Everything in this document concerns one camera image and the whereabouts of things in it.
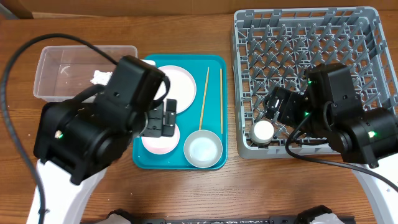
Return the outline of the white cup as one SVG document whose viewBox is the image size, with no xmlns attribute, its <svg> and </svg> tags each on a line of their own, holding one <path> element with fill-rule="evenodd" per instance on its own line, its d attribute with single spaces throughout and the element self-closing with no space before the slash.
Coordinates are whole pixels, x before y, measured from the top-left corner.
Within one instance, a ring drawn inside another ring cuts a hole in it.
<svg viewBox="0 0 398 224">
<path fill-rule="evenodd" d="M 249 134 L 254 144 L 269 144 L 274 137 L 274 127 L 269 121 L 258 121 L 251 126 Z"/>
</svg>

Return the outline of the grey bowl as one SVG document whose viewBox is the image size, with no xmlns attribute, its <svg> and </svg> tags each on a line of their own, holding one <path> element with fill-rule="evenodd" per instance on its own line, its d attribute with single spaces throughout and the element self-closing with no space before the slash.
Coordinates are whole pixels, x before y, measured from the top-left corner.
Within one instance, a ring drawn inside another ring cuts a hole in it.
<svg viewBox="0 0 398 224">
<path fill-rule="evenodd" d="M 214 132 L 201 129 L 194 131 L 186 138 L 183 152 L 191 165 L 199 169 L 206 169 L 221 159 L 223 145 Z"/>
</svg>

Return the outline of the wooden chopstick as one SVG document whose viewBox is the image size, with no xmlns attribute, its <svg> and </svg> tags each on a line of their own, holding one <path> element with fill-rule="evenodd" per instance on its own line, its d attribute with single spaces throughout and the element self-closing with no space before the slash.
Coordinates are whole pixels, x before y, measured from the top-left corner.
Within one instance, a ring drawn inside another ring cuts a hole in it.
<svg viewBox="0 0 398 224">
<path fill-rule="evenodd" d="M 210 73 L 210 68 L 208 67 L 207 68 L 207 73 L 206 73 L 205 87 L 204 87 L 204 92 L 203 92 L 203 101 L 202 101 L 202 106 L 201 106 L 199 130 L 202 129 L 202 124 L 203 124 L 203 115 L 204 115 L 204 110 L 205 110 L 205 102 L 206 102 L 206 93 L 207 93 L 207 88 L 208 88 L 209 73 Z"/>
<path fill-rule="evenodd" d="M 223 134 L 223 70 L 220 69 L 220 126 Z"/>
</svg>

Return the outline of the white napkin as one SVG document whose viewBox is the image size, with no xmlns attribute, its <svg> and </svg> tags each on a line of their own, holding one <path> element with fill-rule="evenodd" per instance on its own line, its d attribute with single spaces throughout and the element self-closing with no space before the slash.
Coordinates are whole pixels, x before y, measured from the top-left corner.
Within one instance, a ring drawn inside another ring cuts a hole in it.
<svg viewBox="0 0 398 224">
<path fill-rule="evenodd" d="M 112 74 L 112 72 L 101 72 L 99 70 L 95 70 L 90 82 L 94 85 L 107 85 Z"/>
</svg>

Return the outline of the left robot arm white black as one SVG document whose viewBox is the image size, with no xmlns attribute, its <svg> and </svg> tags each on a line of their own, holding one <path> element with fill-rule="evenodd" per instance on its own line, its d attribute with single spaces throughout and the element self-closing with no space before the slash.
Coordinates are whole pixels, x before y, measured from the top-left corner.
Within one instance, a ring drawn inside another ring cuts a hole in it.
<svg viewBox="0 0 398 224">
<path fill-rule="evenodd" d="M 174 111 L 154 124 L 151 113 L 167 101 L 157 96 L 170 80 L 155 66 L 127 55 L 106 85 L 96 84 L 69 100 L 47 103 L 34 144 L 39 183 L 29 223 L 79 223 L 107 168 L 149 128 L 171 136 Z"/>
</svg>

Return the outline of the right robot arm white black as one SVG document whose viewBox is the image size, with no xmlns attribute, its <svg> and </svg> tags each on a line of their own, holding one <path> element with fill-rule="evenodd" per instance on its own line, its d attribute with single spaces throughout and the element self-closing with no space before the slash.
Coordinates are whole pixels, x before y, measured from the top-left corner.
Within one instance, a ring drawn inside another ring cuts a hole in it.
<svg viewBox="0 0 398 224">
<path fill-rule="evenodd" d="M 286 152 L 307 162 L 350 169 L 361 184 L 378 223 L 397 223 L 397 116 L 389 109 L 363 110 L 349 68 L 342 63 L 306 69 L 304 93 L 274 88 L 264 116 L 292 127 Z M 342 162 L 292 152 L 306 134 L 339 152 Z"/>
</svg>

